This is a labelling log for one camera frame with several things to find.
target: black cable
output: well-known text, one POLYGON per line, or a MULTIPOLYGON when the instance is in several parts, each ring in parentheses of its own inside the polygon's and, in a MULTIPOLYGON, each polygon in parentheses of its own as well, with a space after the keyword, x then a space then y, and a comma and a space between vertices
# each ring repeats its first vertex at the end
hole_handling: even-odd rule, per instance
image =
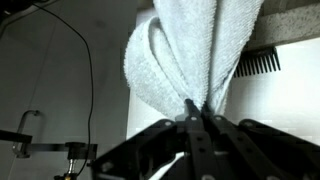
POLYGON ((91 106, 90 106, 90 113, 89 113, 89 118, 88 118, 88 151, 86 154, 86 159, 82 165, 82 168, 80 169, 78 176, 82 173, 84 167, 87 164, 88 161, 88 156, 89 156, 89 148, 90 148, 90 144, 91 144, 91 128, 90 128, 90 124, 91 124, 91 116, 92 116, 92 111, 93 111, 93 100, 94 100, 94 85, 93 85, 93 72, 92 72, 92 59, 91 59, 91 53, 90 53, 90 49, 89 49, 89 45, 87 43, 87 41, 84 39, 84 37, 77 31, 75 30, 72 26, 70 26, 67 22, 65 22, 63 19, 61 19, 59 16, 57 16, 56 14, 36 5, 33 3, 34 6, 38 7, 39 9, 51 14, 52 16, 56 17, 57 19, 59 19, 61 22, 63 22, 66 26, 68 26, 72 31, 74 31, 85 43, 87 51, 88 51, 88 56, 89 56, 89 64, 90 64, 90 80, 91 80, 91 106))

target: black comb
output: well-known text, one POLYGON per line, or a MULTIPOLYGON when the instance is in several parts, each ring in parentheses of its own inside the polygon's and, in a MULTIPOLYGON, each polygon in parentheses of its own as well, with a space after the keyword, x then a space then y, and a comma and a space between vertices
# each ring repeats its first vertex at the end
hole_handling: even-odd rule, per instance
POLYGON ((277 49, 272 47, 243 52, 233 77, 252 76, 280 70, 277 49))

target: towel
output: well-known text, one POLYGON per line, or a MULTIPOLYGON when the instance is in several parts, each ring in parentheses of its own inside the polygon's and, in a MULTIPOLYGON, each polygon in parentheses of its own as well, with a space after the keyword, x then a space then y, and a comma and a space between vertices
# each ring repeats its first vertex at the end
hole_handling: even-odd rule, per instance
POLYGON ((223 111, 228 85, 263 0, 154 0, 158 16, 131 35, 124 70, 144 102, 168 116, 184 100, 223 111))

